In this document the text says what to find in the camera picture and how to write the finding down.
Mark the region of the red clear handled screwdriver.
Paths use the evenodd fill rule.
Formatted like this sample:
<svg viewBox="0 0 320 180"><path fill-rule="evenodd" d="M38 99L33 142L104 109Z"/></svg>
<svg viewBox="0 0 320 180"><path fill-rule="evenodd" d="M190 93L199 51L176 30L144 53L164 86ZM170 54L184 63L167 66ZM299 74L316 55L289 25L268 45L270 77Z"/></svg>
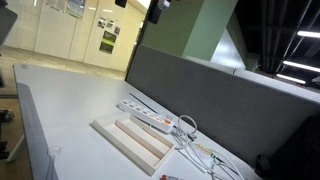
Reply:
<svg viewBox="0 0 320 180"><path fill-rule="evenodd" d="M160 180L184 180L184 179L170 176L170 175L162 175Z"/></svg>

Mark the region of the wooden divided tray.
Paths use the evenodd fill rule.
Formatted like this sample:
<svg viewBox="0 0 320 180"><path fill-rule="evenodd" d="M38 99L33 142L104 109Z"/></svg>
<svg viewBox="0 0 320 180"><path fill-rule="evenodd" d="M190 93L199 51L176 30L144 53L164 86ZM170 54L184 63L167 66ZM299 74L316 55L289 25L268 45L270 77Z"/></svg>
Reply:
<svg viewBox="0 0 320 180"><path fill-rule="evenodd" d="M130 114L96 119L91 126L150 176L175 148L173 143Z"/></svg>

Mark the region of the white power strip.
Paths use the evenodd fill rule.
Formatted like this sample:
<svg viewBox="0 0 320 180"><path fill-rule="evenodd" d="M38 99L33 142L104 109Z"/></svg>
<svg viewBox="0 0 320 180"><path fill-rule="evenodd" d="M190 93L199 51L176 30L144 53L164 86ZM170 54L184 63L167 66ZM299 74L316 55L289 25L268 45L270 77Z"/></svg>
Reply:
<svg viewBox="0 0 320 180"><path fill-rule="evenodd" d="M118 107L164 133L170 133L173 130L174 122L172 120L133 101L122 100L119 102Z"/></svg>

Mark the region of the white adapter with labels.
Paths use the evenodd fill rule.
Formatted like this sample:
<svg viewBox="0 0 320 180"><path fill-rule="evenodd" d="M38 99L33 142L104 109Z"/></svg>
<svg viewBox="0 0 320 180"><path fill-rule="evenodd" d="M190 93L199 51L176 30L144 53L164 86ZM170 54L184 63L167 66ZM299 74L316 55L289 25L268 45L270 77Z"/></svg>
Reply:
<svg viewBox="0 0 320 180"><path fill-rule="evenodd" d="M212 165L217 161L216 156L211 151L197 143L189 143L179 152L202 173L210 172Z"/></svg>

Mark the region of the grey desk partition panel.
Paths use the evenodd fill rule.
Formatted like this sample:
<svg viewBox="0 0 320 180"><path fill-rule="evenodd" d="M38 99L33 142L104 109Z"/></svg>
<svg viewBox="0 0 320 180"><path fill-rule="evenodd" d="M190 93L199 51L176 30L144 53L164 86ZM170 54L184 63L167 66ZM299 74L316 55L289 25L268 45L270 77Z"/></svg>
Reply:
<svg viewBox="0 0 320 180"><path fill-rule="evenodd" d="M273 154L310 115L319 95L259 74L243 77L137 47L126 81L176 115L191 116L198 129L252 165Z"/></svg>

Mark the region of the clear plastic desk clip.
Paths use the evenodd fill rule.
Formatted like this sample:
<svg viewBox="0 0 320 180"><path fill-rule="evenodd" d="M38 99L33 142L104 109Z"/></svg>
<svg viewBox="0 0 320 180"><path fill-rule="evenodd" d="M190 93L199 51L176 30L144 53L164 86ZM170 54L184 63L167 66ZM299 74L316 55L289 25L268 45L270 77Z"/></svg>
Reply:
<svg viewBox="0 0 320 180"><path fill-rule="evenodd" d="M47 150L47 155L50 157L50 162L47 170L46 180L53 180L54 179L54 164L55 158L61 152L61 148L59 146L50 147Z"/></svg>

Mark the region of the green black wall poster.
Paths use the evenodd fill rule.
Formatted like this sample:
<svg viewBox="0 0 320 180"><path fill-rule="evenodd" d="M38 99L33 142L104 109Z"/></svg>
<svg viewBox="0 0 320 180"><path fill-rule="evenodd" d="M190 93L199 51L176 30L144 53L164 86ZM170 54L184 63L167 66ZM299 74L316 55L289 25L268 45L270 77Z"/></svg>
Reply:
<svg viewBox="0 0 320 180"><path fill-rule="evenodd" d="M108 31L105 31L103 33L103 37L101 40L99 50L102 52L106 52L106 53L111 54L113 52L113 48L115 46L116 39L117 39L116 35L108 32Z"/></svg>

